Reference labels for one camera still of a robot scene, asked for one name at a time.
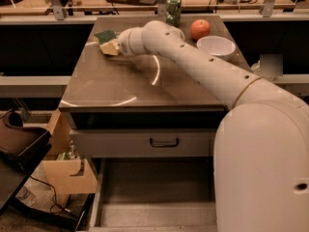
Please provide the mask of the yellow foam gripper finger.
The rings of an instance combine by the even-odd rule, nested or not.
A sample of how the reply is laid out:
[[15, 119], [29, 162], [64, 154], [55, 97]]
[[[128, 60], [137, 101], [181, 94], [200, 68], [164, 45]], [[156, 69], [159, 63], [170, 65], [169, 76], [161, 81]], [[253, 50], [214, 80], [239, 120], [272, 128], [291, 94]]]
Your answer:
[[99, 48], [105, 55], [117, 56], [119, 54], [119, 45], [116, 39], [103, 43]]

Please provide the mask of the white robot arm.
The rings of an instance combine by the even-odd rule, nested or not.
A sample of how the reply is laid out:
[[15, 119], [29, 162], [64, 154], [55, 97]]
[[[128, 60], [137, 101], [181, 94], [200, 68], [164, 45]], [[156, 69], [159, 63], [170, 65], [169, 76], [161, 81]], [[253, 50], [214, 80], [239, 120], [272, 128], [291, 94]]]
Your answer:
[[218, 232], [309, 232], [309, 116], [305, 101], [184, 40], [153, 20], [101, 46], [175, 62], [226, 105], [214, 140]]

